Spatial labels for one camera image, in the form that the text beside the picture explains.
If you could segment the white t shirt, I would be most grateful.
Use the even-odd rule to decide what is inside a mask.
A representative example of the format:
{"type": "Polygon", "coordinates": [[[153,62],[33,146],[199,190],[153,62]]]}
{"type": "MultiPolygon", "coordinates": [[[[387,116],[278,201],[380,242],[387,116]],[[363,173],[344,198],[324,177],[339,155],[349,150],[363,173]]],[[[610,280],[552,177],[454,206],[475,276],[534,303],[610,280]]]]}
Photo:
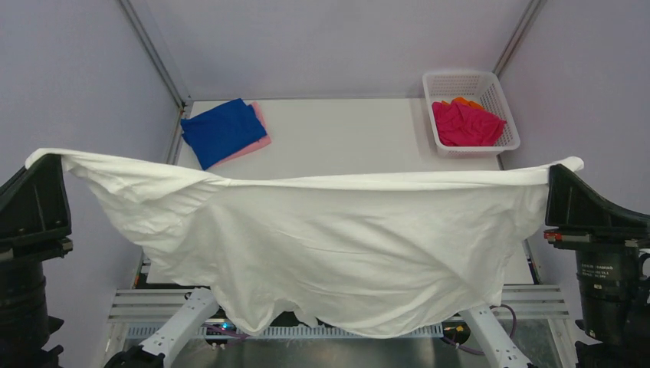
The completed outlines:
{"type": "Polygon", "coordinates": [[[55,149],[113,227],[166,277],[223,297],[259,325],[309,288],[419,258],[507,258],[538,231],[549,165],[229,179],[121,156],[55,149]]]}

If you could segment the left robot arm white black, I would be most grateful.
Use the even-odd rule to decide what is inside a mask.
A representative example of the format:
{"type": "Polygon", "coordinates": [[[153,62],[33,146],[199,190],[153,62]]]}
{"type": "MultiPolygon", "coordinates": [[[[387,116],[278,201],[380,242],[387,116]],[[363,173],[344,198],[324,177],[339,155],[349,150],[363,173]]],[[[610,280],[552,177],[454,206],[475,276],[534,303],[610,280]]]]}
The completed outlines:
{"type": "MultiPolygon", "coordinates": [[[[1,365],[57,367],[64,348],[45,350],[63,320],[48,313],[42,264],[72,251],[71,213],[59,155],[20,168],[1,187],[1,365]]],[[[234,295],[196,288],[150,338],[118,352],[108,367],[170,367],[213,315],[227,317],[234,295]]]]}

